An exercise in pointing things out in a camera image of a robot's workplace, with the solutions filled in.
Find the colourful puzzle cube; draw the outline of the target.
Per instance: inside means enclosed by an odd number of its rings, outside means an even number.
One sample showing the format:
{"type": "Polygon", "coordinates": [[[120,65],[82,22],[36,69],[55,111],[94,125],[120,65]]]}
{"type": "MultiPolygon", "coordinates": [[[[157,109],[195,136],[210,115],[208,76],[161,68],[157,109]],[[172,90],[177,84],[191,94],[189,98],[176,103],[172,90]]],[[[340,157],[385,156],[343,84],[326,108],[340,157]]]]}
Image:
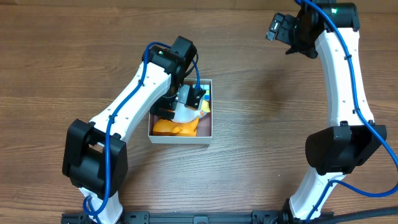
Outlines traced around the colourful puzzle cube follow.
{"type": "Polygon", "coordinates": [[[199,98],[210,101],[210,85],[209,84],[200,84],[200,85],[193,85],[193,98],[195,100],[199,100],[199,98]]]}

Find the white orange plush duck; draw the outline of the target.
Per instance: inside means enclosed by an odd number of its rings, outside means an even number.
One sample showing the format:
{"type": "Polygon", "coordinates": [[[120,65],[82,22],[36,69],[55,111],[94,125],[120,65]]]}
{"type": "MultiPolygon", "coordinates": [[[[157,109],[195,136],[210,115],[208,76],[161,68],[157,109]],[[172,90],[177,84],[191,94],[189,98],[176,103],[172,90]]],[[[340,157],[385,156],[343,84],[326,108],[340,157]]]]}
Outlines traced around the white orange plush duck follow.
{"type": "Polygon", "coordinates": [[[206,100],[201,101],[201,108],[197,110],[186,107],[182,103],[177,103],[177,107],[174,111],[174,118],[172,119],[172,121],[174,123],[189,123],[196,118],[201,119],[210,112],[210,104],[206,100]]]}

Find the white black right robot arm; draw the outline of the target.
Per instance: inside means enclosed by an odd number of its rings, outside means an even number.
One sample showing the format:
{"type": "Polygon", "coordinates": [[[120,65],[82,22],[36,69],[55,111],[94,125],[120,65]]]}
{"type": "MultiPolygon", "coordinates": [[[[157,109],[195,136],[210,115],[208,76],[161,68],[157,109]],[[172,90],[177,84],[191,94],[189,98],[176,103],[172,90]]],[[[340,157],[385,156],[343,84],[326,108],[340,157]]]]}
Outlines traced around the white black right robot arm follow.
{"type": "Polygon", "coordinates": [[[363,165],[380,147],[384,125],[376,125],[364,92],[358,55],[359,15],[355,4],[298,1],[296,16],[274,15],[266,39],[287,45],[287,54],[320,58],[326,87],[326,128],[305,142],[308,170],[284,204],[279,223],[327,219],[321,213],[337,183],[363,165]]]}

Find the orange dinosaur toy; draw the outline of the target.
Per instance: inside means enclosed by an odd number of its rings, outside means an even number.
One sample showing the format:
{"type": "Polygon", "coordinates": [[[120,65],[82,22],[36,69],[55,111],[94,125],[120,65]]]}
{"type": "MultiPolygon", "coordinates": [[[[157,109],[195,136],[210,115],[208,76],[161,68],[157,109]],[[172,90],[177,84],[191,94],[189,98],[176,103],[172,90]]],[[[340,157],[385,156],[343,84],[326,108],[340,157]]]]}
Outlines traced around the orange dinosaur toy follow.
{"type": "Polygon", "coordinates": [[[170,120],[160,119],[152,128],[155,136],[186,136],[196,137],[199,118],[189,123],[175,123],[170,120]]]}

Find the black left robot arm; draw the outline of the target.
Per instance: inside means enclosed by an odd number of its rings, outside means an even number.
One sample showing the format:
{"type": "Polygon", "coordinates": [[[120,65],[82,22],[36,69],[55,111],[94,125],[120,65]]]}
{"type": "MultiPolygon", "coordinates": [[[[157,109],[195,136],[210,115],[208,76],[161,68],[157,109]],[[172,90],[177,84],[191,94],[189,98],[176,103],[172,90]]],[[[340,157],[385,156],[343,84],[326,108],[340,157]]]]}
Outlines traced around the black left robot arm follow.
{"type": "Polygon", "coordinates": [[[196,47],[150,43],[128,86],[89,122],[74,120],[67,131],[62,172],[84,195],[83,211],[92,223],[117,223],[123,214],[118,190],[128,170],[127,147],[147,112],[158,116],[158,134],[195,136],[210,112],[199,83],[184,84],[197,71],[196,47]]]}

